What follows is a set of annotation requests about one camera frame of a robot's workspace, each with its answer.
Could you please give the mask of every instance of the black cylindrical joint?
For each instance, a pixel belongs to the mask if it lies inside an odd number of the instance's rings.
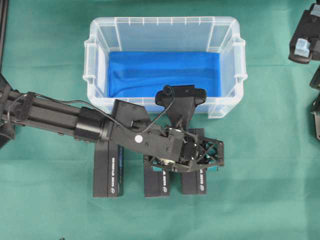
[[[76,123],[74,138],[90,142],[97,142],[102,134],[105,116],[100,112],[82,107]]]

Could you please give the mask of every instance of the black mount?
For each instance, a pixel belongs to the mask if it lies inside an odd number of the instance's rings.
[[[296,51],[297,42],[301,40],[306,44],[303,54]],[[296,63],[308,64],[311,60],[320,61],[320,0],[303,12],[289,47],[289,59]],[[309,85],[320,91],[320,66]],[[313,103],[311,113],[314,115],[316,138],[320,141],[320,94]]]

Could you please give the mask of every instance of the black metal bracket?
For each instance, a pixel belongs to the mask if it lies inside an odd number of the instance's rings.
[[[320,0],[303,12],[289,47],[289,59],[296,63],[308,64],[311,60],[320,61]],[[320,91],[320,66],[309,85]],[[316,138],[320,140],[320,95],[313,103],[311,113],[314,114]]]
[[[4,53],[8,5],[9,0],[0,0],[0,71],[2,69],[2,58]]]
[[[305,10],[300,19],[300,22],[290,41],[289,59],[296,63],[308,64],[310,60],[320,60],[320,16],[314,15],[313,9],[318,7],[313,3],[309,10]],[[308,55],[295,54],[298,40],[306,40],[305,49],[309,51]]]
[[[316,138],[320,141],[320,94],[313,103],[311,113],[314,115],[314,125]]]

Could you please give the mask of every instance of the cable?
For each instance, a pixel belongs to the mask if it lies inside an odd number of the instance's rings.
[[[126,130],[128,130],[128,131],[130,131],[130,132],[133,132],[133,133],[135,133],[135,134],[142,134],[142,133],[144,133],[145,131],[147,131],[149,128],[151,128],[151,126],[152,126],[159,118],[161,118],[162,115],[164,115],[164,114],[168,111],[168,109],[172,106],[172,104],[174,103],[174,100],[175,100],[175,98],[176,98],[174,88],[173,88],[172,86],[169,86],[169,85],[164,86],[163,89],[165,89],[165,88],[169,88],[169,89],[170,89],[170,92],[171,92],[171,95],[172,95],[170,104],[169,104],[161,113],[159,113],[159,115],[158,115],[157,117],[155,117],[155,118],[151,121],[151,123],[150,123],[145,129],[143,129],[143,130],[141,130],[141,131],[134,131],[134,130],[132,130],[132,129],[126,127],[126,126],[124,126],[122,123],[120,123],[119,121],[117,121],[116,119],[114,119],[114,118],[113,118],[112,116],[110,116],[109,114],[105,113],[105,112],[102,111],[101,109],[97,108],[96,106],[94,106],[94,105],[92,105],[91,103],[88,103],[88,102],[86,102],[86,101],[82,101],[82,100],[62,101],[62,100],[57,100],[57,99],[54,99],[54,98],[51,98],[51,97],[48,97],[48,96],[44,96],[44,95],[38,94],[38,93],[35,93],[34,95],[37,96],[37,97],[39,97],[39,98],[43,98],[43,99],[46,99],[46,100],[49,100],[49,101],[52,101],[52,102],[55,102],[55,103],[58,103],[58,104],[84,104],[84,105],[90,106],[91,108],[95,109],[96,111],[98,111],[99,113],[101,113],[102,115],[104,115],[105,117],[107,117],[107,118],[110,119],[112,122],[114,122],[114,123],[116,123],[117,125],[119,125],[120,127],[124,128],[124,129],[126,129]]]

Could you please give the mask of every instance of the label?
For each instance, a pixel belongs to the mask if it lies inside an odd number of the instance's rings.
[[[111,164],[111,187],[115,187],[115,158],[112,158],[112,164]]]

